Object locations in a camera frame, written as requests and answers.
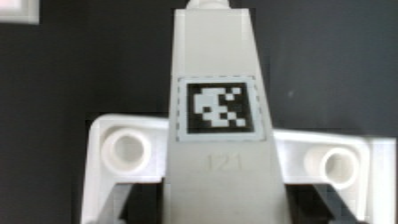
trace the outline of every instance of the white frame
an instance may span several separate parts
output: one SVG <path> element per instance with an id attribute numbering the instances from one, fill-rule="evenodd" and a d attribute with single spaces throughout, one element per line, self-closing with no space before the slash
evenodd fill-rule
<path id="1" fill-rule="evenodd" d="M 39 0 L 19 1 L 19 8 L 0 8 L 0 23 L 39 24 Z"/>

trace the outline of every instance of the black background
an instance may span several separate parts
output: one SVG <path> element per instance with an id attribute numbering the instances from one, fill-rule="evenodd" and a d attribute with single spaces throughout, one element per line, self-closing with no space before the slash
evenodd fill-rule
<path id="1" fill-rule="evenodd" d="M 0 223 L 80 217 L 87 124 L 167 116 L 172 9 L 184 0 L 42 0 L 0 24 Z M 241 0 L 277 128 L 398 135 L 398 2 Z"/>

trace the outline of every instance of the white base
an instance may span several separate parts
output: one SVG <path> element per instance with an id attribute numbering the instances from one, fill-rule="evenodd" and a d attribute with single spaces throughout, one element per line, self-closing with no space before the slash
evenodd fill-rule
<path id="1" fill-rule="evenodd" d="M 119 216 L 129 188 L 117 184 L 161 182 L 167 125 L 167 119 L 126 115 L 105 115 L 92 124 L 81 224 L 105 224 L 106 220 Z M 122 147 L 133 144 L 131 141 L 120 141 L 124 145 L 108 143 L 117 135 L 120 138 L 126 137 L 126 130 L 131 130 L 131 138 L 145 142 L 140 151 L 122 151 Z M 357 219 L 369 224 L 392 224 L 396 216 L 396 140 L 288 130 L 275 130 L 273 135 L 284 182 L 330 183 Z M 128 155 L 128 160 L 122 158 L 120 161 L 110 160 L 106 157 L 106 155 L 117 157 L 122 154 Z M 355 177 L 344 176 L 346 170 Z"/>

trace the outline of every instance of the white 3d-printed object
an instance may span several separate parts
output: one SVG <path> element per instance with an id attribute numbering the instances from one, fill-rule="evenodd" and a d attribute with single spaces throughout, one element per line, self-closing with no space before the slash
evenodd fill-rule
<path id="1" fill-rule="evenodd" d="M 113 222 L 115 217 L 119 217 L 120 206 L 124 205 L 131 186 L 117 184 L 161 182 L 165 175 L 167 126 L 167 119 L 126 115 L 105 115 L 92 124 L 89 133 L 81 224 L 108 224 Z M 129 174 L 126 174 L 124 169 L 120 169 L 120 173 L 113 172 L 101 159 L 105 141 L 119 130 L 129 130 L 131 133 L 138 132 L 151 142 L 149 162 L 140 170 Z M 305 169 L 305 157 L 311 156 L 311 150 L 328 148 L 328 152 L 334 155 L 337 154 L 337 156 L 344 156 L 344 153 L 339 154 L 339 150 L 334 150 L 335 148 L 343 147 L 344 150 L 348 149 L 351 151 L 359 165 L 351 185 L 357 184 L 359 189 L 366 189 L 366 192 L 351 191 L 346 193 L 350 187 L 343 189 L 335 188 L 335 190 L 344 202 L 348 202 L 346 200 L 353 200 L 362 203 L 366 208 L 364 213 L 360 213 L 360 206 L 350 207 L 357 218 L 360 219 L 364 217 L 369 224 L 394 224 L 396 140 L 392 138 L 357 137 L 288 130 L 273 130 L 273 135 L 284 182 L 289 184 L 330 183 L 328 179 L 319 175 L 325 166 L 318 166 L 314 173 Z M 359 146 L 362 150 L 367 150 L 369 169 L 360 168 L 366 160 L 357 156 Z M 312 161 L 314 164 L 321 164 L 325 157 L 330 158 L 332 156 L 312 157 L 312 159 L 318 158 L 318 162 Z M 330 172 L 344 172 L 344 166 L 335 166 L 335 170 L 330 170 Z"/>

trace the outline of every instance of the white plastic part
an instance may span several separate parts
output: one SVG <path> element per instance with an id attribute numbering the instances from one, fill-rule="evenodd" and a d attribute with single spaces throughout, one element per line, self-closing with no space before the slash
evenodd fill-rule
<path id="1" fill-rule="evenodd" d="M 97 118 L 92 124 L 89 133 L 81 224 L 108 224 L 113 222 L 112 218 L 119 216 L 120 207 L 124 205 L 131 188 L 126 183 L 160 183 L 161 181 L 161 177 L 165 175 L 167 123 L 167 119 L 126 115 L 106 115 Z M 106 165 L 103 164 L 105 161 L 101 159 L 101 147 L 106 136 L 112 136 L 112 133 L 115 133 L 124 128 L 128 128 L 131 131 L 138 131 L 142 135 L 147 136 L 152 153 L 145 168 L 142 168 L 140 172 L 136 172 L 133 175 L 119 176 L 113 172 L 110 172 Z M 359 162 L 359 173 L 355 181 L 360 183 L 360 186 L 366 186 L 367 190 L 362 194 L 355 191 L 350 192 L 353 200 L 360 201 L 366 208 L 364 214 L 359 215 L 359 210 L 355 210 L 355 208 L 350 209 L 357 218 L 362 216 L 364 221 L 369 224 L 394 224 L 396 140 L 392 138 L 369 138 L 288 130 L 273 130 L 273 135 L 284 182 L 289 184 L 328 182 L 318 175 L 312 176 L 311 172 L 307 172 L 304 168 L 305 156 L 311 155 L 311 150 L 316 148 L 328 148 L 328 150 L 334 151 L 337 147 L 344 150 L 350 149 L 353 153 L 353 150 L 359 151 L 357 148 L 362 143 L 366 143 L 366 150 L 369 152 L 369 170 L 366 171 L 366 169 L 360 167 L 364 164 L 362 162 L 366 162 L 362 157 L 355 156 Z M 337 189 L 337 193 L 344 202 L 346 189 L 348 188 Z"/>
<path id="2" fill-rule="evenodd" d="M 0 22 L 39 24 L 39 0 L 1 0 Z"/>
<path id="3" fill-rule="evenodd" d="M 227 0 L 190 0 L 186 9 L 229 9 Z"/>
<path id="4" fill-rule="evenodd" d="M 174 21 L 163 224 L 288 224 L 248 10 Z"/>
<path id="5" fill-rule="evenodd" d="M 334 185 L 337 190 L 351 186 L 359 173 L 359 161 L 351 149 L 316 147 L 304 156 L 307 174 Z"/>
<path id="6" fill-rule="evenodd" d="M 90 126 L 81 224 L 113 223 L 133 183 L 165 175 L 167 120 L 105 115 Z"/>

